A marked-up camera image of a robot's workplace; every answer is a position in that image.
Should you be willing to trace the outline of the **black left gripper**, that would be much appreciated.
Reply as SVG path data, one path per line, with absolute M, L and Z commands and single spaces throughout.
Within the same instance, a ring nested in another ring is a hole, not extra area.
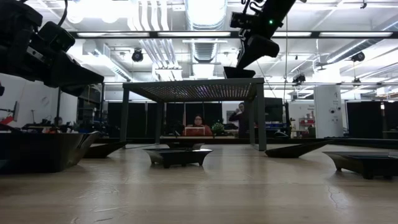
M 49 30 L 43 16 L 24 1 L 1 1 L 1 73 L 40 81 L 51 87 L 102 83 L 104 77 L 82 67 L 65 52 L 53 59 Z M 88 87 L 61 87 L 72 96 L 81 96 Z

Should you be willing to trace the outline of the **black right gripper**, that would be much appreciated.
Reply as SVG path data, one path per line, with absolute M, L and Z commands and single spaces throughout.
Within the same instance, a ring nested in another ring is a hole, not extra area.
M 276 57 L 279 45 L 271 38 L 283 26 L 282 14 L 260 14 L 249 16 L 248 44 L 242 42 L 236 67 L 244 69 L 263 56 Z

